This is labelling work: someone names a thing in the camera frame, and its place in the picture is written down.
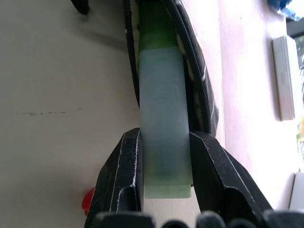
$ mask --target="dark mark on wall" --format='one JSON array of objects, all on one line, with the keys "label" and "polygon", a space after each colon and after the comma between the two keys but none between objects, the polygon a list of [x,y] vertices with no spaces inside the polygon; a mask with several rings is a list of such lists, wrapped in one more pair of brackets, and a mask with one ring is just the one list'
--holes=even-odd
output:
[{"label": "dark mark on wall", "polygon": [[75,111],[71,112],[45,112],[45,113],[34,113],[34,112],[27,112],[27,113],[22,113],[24,115],[29,115],[29,116],[36,116],[36,115],[44,115],[44,114],[66,114],[66,113],[72,113],[72,112],[77,112],[77,111],[82,111],[82,108],[78,108]]}]

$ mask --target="green tape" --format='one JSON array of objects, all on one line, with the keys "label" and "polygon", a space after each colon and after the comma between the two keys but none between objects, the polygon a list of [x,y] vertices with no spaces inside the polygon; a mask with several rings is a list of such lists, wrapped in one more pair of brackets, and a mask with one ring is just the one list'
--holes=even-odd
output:
[{"label": "green tape", "polygon": [[178,46],[174,22],[160,1],[140,1],[139,51]]}]

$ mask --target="plastic part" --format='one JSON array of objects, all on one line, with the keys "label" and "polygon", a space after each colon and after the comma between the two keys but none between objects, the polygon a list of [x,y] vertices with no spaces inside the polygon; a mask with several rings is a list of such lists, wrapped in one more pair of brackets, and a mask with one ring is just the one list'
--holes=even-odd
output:
[{"label": "plastic part", "polygon": [[141,131],[146,198],[191,196],[189,126],[178,47],[139,53]]}]

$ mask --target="red object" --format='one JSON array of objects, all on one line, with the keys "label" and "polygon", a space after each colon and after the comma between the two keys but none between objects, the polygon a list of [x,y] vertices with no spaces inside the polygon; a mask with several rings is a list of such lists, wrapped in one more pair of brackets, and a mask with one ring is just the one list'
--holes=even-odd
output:
[{"label": "red object", "polygon": [[88,191],[84,199],[82,200],[81,207],[85,211],[85,215],[87,215],[89,212],[91,201],[94,195],[94,190],[95,188],[92,188],[90,191]]}]

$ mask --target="blue object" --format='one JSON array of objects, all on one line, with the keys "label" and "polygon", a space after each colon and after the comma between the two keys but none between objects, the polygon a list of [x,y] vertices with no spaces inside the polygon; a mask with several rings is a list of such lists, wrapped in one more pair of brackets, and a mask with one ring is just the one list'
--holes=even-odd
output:
[{"label": "blue object", "polygon": [[287,18],[299,21],[304,17],[304,0],[268,0],[268,4]]}]

